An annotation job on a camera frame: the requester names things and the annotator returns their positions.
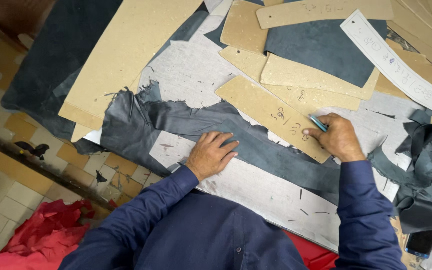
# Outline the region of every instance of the tiled floor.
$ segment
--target tiled floor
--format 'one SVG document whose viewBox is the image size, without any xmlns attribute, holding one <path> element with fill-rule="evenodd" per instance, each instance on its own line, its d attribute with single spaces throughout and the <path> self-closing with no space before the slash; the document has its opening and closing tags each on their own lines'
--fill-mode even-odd
<svg viewBox="0 0 432 270">
<path fill-rule="evenodd" d="M 113 200 L 121 205 L 136 196 L 143 187 L 159 181 L 161 178 L 148 169 L 123 159 L 113 153 L 95 153 L 79 155 L 73 145 L 54 137 L 44 127 L 23 112 L 9 112 L 1 107 L 1 98 L 24 59 L 26 52 L 21 52 L 0 39 L 0 140 L 8 146 L 22 151 L 13 143 L 24 141 L 33 147 L 47 144 L 44 160 L 23 153 L 34 163 L 56 175 L 64 175 L 77 181 L 83 187 L 89 187 L 105 200 Z M 17 163 L 0 162 L 0 250 L 25 219 L 29 218 L 41 202 L 63 199 L 66 203 L 81 200 L 81 196 L 50 181 L 48 178 L 26 167 L 24 173 L 12 174 L 9 171 Z M 97 173 L 107 179 L 96 180 Z M 93 205 L 95 219 L 106 217 L 109 212 Z"/>
<path fill-rule="evenodd" d="M 25 54 L 0 39 L 0 101 Z M 49 149 L 43 155 L 44 161 L 31 156 L 27 150 L 23 152 L 33 162 L 41 163 L 46 169 L 67 176 L 83 187 L 90 187 L 106 200 L 124 201 L 119 200 L 119 196 L 133 198 L 143 187 L 160 179 L 146 168 L 112 153 L 80 155 L 70 142 L 54 137 L 27 114 L 8 112 L 1 105 L 0 139 L 11 145 L 17 141 L 24 141 L 33 147 L 47 144 Z M 97 171 L 107 179 L 106 182 L 96 181 Z"/>
</svg>

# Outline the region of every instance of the stain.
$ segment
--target stain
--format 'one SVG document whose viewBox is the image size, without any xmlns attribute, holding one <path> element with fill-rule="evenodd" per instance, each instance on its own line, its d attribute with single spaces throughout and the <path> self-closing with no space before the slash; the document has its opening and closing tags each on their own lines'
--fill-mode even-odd
<svg viewBox="0 0 432 270">
<path fill-rule="evenodd" d="M 171 144 L 159 144 L 159 145 L 162 146 L 162 147 L 164 147 L 164 150 L 165 150 L 165 151 L 167 151 L 168 148 L 170 148 L 170 147 L 174 147 L 174 146 L 172 146 Z"/>
<path fill-rule="evenodd" d="M 389 117 L 389 118 L 396 119 L 396 115 L 384 114 L 384 113 L 381 113 L 381 112 L 378 112 L 378 111 L 374 111 L 374 110 L 372 110 L 371 112 L 377 113 L 377 114 L 381 114 L 381 115 L 384 115 L 384 116 Z"/>
</svg>

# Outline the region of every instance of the finger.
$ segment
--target finger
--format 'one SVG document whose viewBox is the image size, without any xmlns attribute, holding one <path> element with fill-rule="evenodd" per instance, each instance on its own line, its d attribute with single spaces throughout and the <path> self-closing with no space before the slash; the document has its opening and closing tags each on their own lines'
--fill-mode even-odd
<svg viewBox="0 0 432 270">
<path fill-rule="evenodd" d="M 224 154 L 226 155 L 229 152 L 231 152 L 233 149 L 235 149 L 239 144 L 240 144 L 239 141 L 230 142 L 225 146 L 221 147 L 221 149 L 224 150 Z"/>
<path fill-rule="evenodd" d="M 226 168 L 226 165 L 230 162 L 230 160 L 237 156 L 238 153 L 237 152 L 230 152 L 227 153 L 222 159 L 221 159 L 221 164 L 219 165 L 219 171 L 222 171 L 224 168 Z"/>
<path fill-rule="evenodd" d="M 212 142 L 212 141 L 216 138 L 216 136 L 218 136 L 219 134 L 221 134 L 220 131 L 210 131 L 210 132 L 208 133 L 208 135 L 206 136 L 206 138 L 204 139 L 204 141 L 207 142 L 207 143 L 210 143 L 210 142 Z"/>
<path fill-rule="evenodd" d="M 327 114 L 328 116 L 331 116 L 331 117 L 340 117 L 341 115 L 339 115 L 339 114 L 337 114 L 337 113 L 335 113 L 335 112 L 330 112 L 330 113 L 328 113 Z"/>
<path fill-rule="evenodd" d="M 208 136 L 208 133 L 201 134 L 201 137 L 199 137 L 198 143 L 204 141 L 204 139 L 206 138 L 206 136 Z"/>
<path fill-rule="evenodd" d="M 306 128 L 306 129 L 303 130 L 303 134 L 304 135 L 312 136 L 312 137 L 314 137 L 314 138 L 316 138 L 318 140 L 319 140 L 319 138 L 321 137 L 321 135 L 323 133 L 324 132 L 322 130 L 315 129 L 315 128 Z"/>
<path fill-rule="evenodd" d="M 325 125 L 331 125 L 333 123 L 334 119 L 335 119 L 335 117 L 330 116 L 329 114 L 318 116 L 318 120 L 321 121 L 321 123 L 323 123 Z"/>
<path fill-rule="evenodd" d="M 220 147 L 221 144 L 231 137 L 233 137 L 233 133 L 231 132 L 221 133 L 214 139 L 213 143 L 216 144 L 217 147 Z"/>
</svg>

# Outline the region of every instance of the right hand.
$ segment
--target right hand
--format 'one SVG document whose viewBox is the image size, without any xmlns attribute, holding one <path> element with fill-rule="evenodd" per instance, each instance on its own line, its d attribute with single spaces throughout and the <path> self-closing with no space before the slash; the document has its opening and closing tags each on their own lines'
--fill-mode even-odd
<svg viewBox="0 0 432 270">
<path fill-rule="evenodd" d="M 316 138 L 329 153 L 338 157 L 341 162 L 366 160 L 351 121 L 333 112 L 319 116 L 318 119 L 328 125 L 328 131 L 306 128 L 303 134 Z"/>
<path fill-rule="evenodd" d="M 238 155 L 232 150 L 238 146 L 239 141 L 233 141 L 220 147 L 231 137 L 233 133 L 219 131 L 210 131 L 201 135 L 185 164 L 200 182 L 221 172 L 230 160 Z"/>
</svg>

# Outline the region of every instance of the pen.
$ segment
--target pen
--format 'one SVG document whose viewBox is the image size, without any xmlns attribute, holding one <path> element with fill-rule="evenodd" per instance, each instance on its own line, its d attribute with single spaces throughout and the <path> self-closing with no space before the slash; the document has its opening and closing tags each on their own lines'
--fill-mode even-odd
<svg viewBox="0 0 432 270">
<path fill-rule="evenodd" d="M 315 116 L 313 116 L 313 115 L 311 115 L 311 114 L 308 114 L 308 117 L 309 117 L 309 119 L 310 119 L 311 121 L 313 121 L 313 122 L 316 124 L 316 126 L 318 126 L 322 131 L 324 131 L 324 132 L 327 132 L 327 131 L 328 131 L 328 126 L 325 125 L 325 124 L 323 124 L 323 123 L 321 123 L 321 121 L 318 120 Z"/>
</svg>

